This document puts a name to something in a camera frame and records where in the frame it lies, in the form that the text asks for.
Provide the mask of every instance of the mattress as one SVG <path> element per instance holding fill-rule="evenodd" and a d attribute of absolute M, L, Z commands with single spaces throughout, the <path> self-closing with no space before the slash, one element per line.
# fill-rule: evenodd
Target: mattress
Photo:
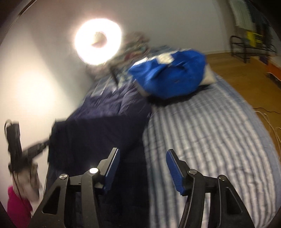
<path fill-rule="evenodd" d="M 226 175 L 256 228 L 266 227 L 281 206 L 281 166 L 268 132 L 251 106 L 225 80 L 216 77 L 216 83 L 188 100 L 152 106 L 153 114 L 143 134 L 151 228 L 178 227 L 186 202 L 169 174 L 168 149 L 174 149 L 180 160 L 205 176 Z M 123 70 L 118 80 L 120 87 L 131 77 Z M 114 89 L 114 81 L 105 76 L 86 96 L 100 94 L 109 86 Z M 59 174 L 49 167 L 47 178 Z M 209 206 L 210 195 L 206 194 L 203 228 L 208 224 Z"/>

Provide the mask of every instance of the floor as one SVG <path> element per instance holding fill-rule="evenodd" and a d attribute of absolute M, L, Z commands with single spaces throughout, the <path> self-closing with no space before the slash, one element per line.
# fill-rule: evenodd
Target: floor
<path fill-rule="evenodd" d="M 253 108 L 263 107 L 268 111 L 281 113 L 281 87 L 266 76 L 266 66 L 258 60 L 251 59 L 250 63 L 245 64 L 239 58 L 232 57 L 230 53 L 219 53 L 207 55 L 207 61 L 212 70 L 231 84 Z M 268 115 L 274 128 L 281 127 L 281 114 L 265 109 L 257 110 Z M 258 116 L 269 131 L 269 124 L 260 114 Z M 270 132 L 278 148 L 274 133 L 272 130 Z"/>

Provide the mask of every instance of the white wall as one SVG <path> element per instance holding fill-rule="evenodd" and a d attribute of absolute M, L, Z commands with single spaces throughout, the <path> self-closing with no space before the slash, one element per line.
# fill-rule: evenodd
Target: white wall
<path fill-rule="evenodd" d="M 16 8 L 10 20 L 20 11 Z M 117 22 L 124 33 L 143 31 L 151 45 L 229 50 L 234 34 L 226 0 L 37 0 L 14 24 L 0 46 L 0 125 L 20 122 L 22 146 L 48 137 L 56 118 L 67 117 L 91 81 L 73 48 L 79 26 L 92 18 Z M 0 32 L 7 29 L 4 25 Z M 47 153 L 38 158 L 44 184 Z M 9 155 L 0 132 L 0 200 L 7 204 Z"/>

